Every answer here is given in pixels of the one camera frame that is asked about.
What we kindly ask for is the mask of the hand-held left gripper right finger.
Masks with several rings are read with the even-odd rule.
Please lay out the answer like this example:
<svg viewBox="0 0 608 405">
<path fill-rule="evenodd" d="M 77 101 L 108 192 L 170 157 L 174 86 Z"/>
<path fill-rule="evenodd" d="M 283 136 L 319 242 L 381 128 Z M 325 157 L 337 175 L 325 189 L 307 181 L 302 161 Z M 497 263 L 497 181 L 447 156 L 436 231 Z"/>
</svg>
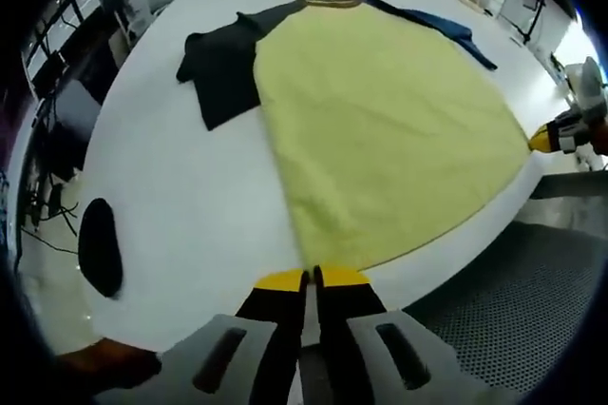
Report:
<svg viewBox="0 0 608 405">
<path fill-rule="evenodd" d="M 390 312 L 362 273 L 313 270 L 320 345 L 338 404 L 467 404 L 454 352 L 402 311 Z"/>
</svg>

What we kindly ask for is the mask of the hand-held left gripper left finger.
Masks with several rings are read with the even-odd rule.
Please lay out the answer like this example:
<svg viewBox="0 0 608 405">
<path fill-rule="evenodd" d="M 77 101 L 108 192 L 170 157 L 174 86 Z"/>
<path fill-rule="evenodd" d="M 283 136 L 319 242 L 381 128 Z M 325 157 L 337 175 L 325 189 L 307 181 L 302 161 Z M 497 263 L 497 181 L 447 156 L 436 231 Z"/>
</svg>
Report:
<svg viewBox="0 0 608 405">
<path fill-rule="evenodd" d="M 307 274 L 256 282 L 233 315 L 218 314 L 161 355 L 142 385 L 97 396 L 99 404 L 286 404 L 301 349 Z"/>
</svg>

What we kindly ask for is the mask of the person's right hand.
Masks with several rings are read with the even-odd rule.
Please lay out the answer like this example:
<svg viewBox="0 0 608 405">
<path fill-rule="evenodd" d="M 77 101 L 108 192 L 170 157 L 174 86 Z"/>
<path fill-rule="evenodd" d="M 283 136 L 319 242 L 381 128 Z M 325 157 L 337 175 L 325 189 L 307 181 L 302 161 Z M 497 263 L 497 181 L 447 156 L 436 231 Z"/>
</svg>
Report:
<svg viewBox="0 0 608 405">
<path fill-rule="evenodd" d="M 591 134 L 590 144 L 598 155 L 608 156 L 608 125 L 596 126 Z"/>
</svg>

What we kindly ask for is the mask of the person's left hand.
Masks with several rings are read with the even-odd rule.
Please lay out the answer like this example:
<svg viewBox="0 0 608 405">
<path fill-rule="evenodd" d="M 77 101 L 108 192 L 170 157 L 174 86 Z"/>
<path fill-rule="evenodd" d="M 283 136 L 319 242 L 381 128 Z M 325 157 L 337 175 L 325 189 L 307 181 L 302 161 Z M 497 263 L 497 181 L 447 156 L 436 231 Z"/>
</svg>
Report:
<svg viewBox="0 0 608 405">
<path fill-rule="evenodd" d="M 92 395 L 137 387 L 162 369 L 156 353 L 109 338 L 59 355 L 57 360 L 64 371 Z"/>
</svg>

